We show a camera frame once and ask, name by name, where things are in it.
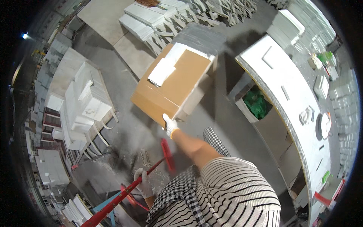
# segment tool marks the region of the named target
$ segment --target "white work glove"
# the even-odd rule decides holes
[[[163,119],[166,122],[166,134],[171,138],[173,132],[178,128],[178,123],[176,120],[172,120],[169,118],[167,114],[163,114]]]
[[[147,173],[146,171],[144,171],[142,168],[139,168],[138,170],[136,170],[135,174],[134,174],[134,181],[137,180],[137,178],[139,178],[139,176],[142,177],[142,182],[139,183],[138,186],[136,186],[136,188],[140,191],[142,197],[144,199],[149,198],[151,196],[154,195],[152,188],[151,188],[151,184],[148,181],[148,177],[147,177]]]

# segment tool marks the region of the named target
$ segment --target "factory floor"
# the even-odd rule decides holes
[[[227,98],[228,92],[243,74],[234,57],[262,37],[276,14],[274,7],[258,1],[257,12],[251,19],[245,19],[243,23],[230,28],[224,24],[215,27],[216,30],[228,34],[227,42],[219,55],[215,83],[188,116],[187,121],[179,123],[179,127],[184,132],[203,139],[203,130],[211,126],[232,156],[253,162],[280,196],[283,204],[281,222],[284,223],[294,215],[294,211],[283,178],[260,135],[239,108]],[[129,185],[136,169],[148,169],[150,164],[161,159],[163,152],[160,139],[167,138],[167,135],[156,122],[130,101],[137,81],[110,44],[85,25],[77,34],[73,48],[100,67],[119,120],[116,123],[112,118],[107,126],[113,128],[104,128],[101,131],[116,155],[81,164],[73,172],[72,183],[87,194],[90,202],[97,205],[119,190],[121,184]],[[106,148],[99,137],[94,142],[100,151]],[[171,150],[177,151],[170,139],[168,142]],[[143,149],[149,162],[141,156]],[[178,171],[190,164],[180,152],[174,159]],[[158,193],[170,178],[166,165],[161,164],[154,170],[150,174],[154,193]],[[137,190],[133,194],[139,198]]]

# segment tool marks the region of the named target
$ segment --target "brown cardboard box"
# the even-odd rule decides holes
[[[164,48],[141,78],[131,96],[131,101],[162,127],[165,127],[163,113],[172,119],[185,120],[212,82],[206,74],[212,64],[211,61],[186,50],[175,63],[174,72],[161,87],[158,88],[150,83],[148,76],[172,47],[172,44],[168,44]]]

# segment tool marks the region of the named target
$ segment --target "plaid cloth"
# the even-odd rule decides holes
[[[203,132],[204,141],[210,144],[216,151],[226,157],[231,155],[224,147],[216,133],[211,127]],[[197,169],[195,165],[190,166],[186,171],[172,179],[166,187],[160,192],[154,204],[152,205],[146,219],[146,226],[154,225],[157,219],[165,213],[168,203],[184,200],[189,209],[192,211],[195,220],[199,226],[209,226],[204,220],[203,214],[198,204],[196,192],[195,174]]]

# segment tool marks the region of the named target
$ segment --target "brush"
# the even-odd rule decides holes
[[[164,160],[168,164],[169,171],[172,173],[175,172],[174,160],[172,158],[168,142],[166,139],[161,140],[161,146],[163,148],[164,157],[155,163],[148,171],[146,171],[147,175],[149,175],[160,163]],[[102,210],[93,215],[90,219],[88,219],[81,227],[96,227],[113,209],[128,195],[139,183],[142,182],[142,177],[139,176],[137,180],[131,183],[125,190],[121,192],[116,198],[114,198],[111,202],[109,202]]]
[[[149,8],[155,7],[160,3],[158,0],[135,0],[135,2],[140,3],[141,5]]]

